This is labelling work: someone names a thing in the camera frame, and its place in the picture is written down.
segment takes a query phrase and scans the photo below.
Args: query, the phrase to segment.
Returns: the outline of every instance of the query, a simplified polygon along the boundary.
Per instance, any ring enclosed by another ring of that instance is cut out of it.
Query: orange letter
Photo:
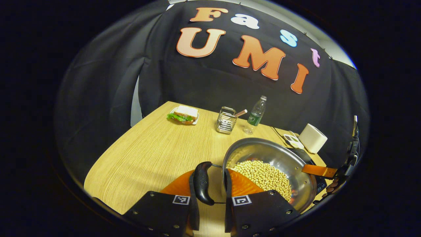
[[[297,77],[295,78],[295,82],[291,84],[291,89],[295,91],[297,94],[303,93],[303,83],[306,79],[306,76],[309,74],[309,70],[302,65],[301,63],[298,63],[298,73]]]
[[[243,35],[241,38],[244,40],[241,53],[232,62],[237,66],[248,68],[250,66],[248,58],[251,56],[253,70],[257,71],[266,63],[265,68],[261,70],[262,74],[272,80],[278,80],[279,66],[282,58],[285,57],[285,53],[278,48],[271,48],[263,53],[258,39],[248,35]]]
[[[177,43],[177,51],[188,57],[205,57],[210,55],[216,48],[216,44],[218,43],[219,37],[221,35],[225,35],[224,30],[218,29],[208,29],[206,32],[209,33],[208,41],[206,41],[206,45],[203,48],[197,49],[192,47],[193,39],[196,33],[202,31],[200,28],[195,27],[187,27],[180,30],[181,36]]]
[[[225,8],[196,8],[196,10],[198,10],[197,14],[190,19],[191,22],[211,22],[213,18],[210,18],[210,15],[216,18],[221,15],[221,12],[228,13]]]

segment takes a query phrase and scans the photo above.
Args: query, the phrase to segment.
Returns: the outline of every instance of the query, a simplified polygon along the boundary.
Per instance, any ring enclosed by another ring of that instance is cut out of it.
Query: green bottle label
[[[250,117],[248,117],[247,122],[248,122],[249,124],[253,125],[253,126],[257,126],[257,125],[259,125],[259,123],[260,123],[260,120],[261,120],[261,119],[262,119],[262,118],[257,117],[257,116],[255,116],[255,115],[253,115],[253,114],[250,114]]]

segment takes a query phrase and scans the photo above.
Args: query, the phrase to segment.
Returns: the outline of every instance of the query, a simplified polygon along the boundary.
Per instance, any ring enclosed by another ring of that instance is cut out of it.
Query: pan handle
[[[193,173],[193,186],[195,189],[196,197],[201,202],[213,206],[215,201],[209,196],[209,176],[208,169],[211,166],[222,168],[219,165],[212,164],[211,162],[202,162],[196,166],[195,172]]]

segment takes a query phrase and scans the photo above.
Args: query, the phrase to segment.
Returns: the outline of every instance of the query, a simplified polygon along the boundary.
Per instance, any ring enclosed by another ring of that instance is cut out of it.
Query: metal utensil holder
[[[234,115],[236,111],[234,109],[223,106],[219,111],[218,120],[216,121],[216,130],[218,132],[230,134],[234,129],[237,117]]]

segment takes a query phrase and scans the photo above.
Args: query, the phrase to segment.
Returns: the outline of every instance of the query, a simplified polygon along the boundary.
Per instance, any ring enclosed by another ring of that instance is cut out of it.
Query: wooden table
[[[160,191],[181,174],[204,161],[222,165],[228,148],[246,137],[258,137],[290,147],[272,127],[260,124],[252,135],[243,132],[246,120],[238,119],[229,135],[216,131],[218,113],[199,109],[196,125],[167,120],[179,104],[166,102],[128,130],[96,161],[85,180],[85,190],[118,213],[124,214],[147,191]],[[287,131],[277,129],[280,134]],[[317,154],[310,157],[326,166]],[[221,170],[210,168],[209,195],[225,202],[221,194]],[[316,199],[320,200],[321,192]],[[224,233],[225,204],[199,202],[200,231],[195,236],[230,236]]]

